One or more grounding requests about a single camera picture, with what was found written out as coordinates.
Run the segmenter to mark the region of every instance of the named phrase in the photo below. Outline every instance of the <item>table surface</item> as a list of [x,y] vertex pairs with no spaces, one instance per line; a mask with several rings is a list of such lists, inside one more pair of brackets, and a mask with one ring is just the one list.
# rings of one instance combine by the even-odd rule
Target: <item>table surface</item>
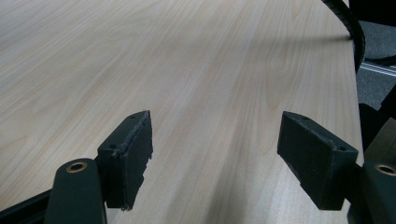
[[276,154],[284,110],[361,150],[352,43],[319,0],[1,1],[0,55],[0,210],[148,109],[145,182],[109,223],[347,222]]

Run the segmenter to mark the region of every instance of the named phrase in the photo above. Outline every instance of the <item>wood grain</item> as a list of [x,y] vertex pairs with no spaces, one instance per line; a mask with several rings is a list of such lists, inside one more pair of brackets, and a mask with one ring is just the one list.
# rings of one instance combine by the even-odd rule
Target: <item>wood grain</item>
[[361,149],[352,54],[319,0],[1,1],[0,210],[149,109],[145,182],[109,223],[346,223],[276,143],[288,110]]

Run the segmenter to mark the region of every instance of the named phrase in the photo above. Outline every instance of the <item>gray floor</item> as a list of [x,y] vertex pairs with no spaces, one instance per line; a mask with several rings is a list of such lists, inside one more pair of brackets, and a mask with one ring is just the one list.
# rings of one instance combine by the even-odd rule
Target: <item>gray floor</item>
[[[361,21],[366,35],[365,58],[396,55],[396,27]],[[379,109],[382,100],[396,84],[396,77],[360,69],[357,74],[359,103]]]

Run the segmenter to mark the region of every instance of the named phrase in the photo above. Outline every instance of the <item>metal ring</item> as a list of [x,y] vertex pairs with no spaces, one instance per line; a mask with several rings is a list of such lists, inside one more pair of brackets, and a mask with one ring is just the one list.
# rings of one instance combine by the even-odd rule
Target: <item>metal ring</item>
[[375,166],[375,169],[384,175],[396,176],[396,170],[393,167],[379,164]]
[[78,173],[80,171],[85,170],[87,168],[88,164],[85,161],[78,161],[73,164],[70,164],[67,166],[66,171],[67,173],[73,174],[73,173]]

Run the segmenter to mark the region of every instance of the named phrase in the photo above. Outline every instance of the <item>black cable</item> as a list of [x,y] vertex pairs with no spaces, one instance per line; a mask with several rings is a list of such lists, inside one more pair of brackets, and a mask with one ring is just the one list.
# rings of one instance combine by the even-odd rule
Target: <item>black cable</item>
[[355,59],[355,71],[358,73],[361,62],[364,58],[364,49],[366,40],[364,32],[361,29],[361,25],[355,16],[349,10],[349,7],[343,2],[343,0],[321,0],[334,14],[335,16],[345,25],[349,31],[349,35],[353,39],[354,44],[354,59]]

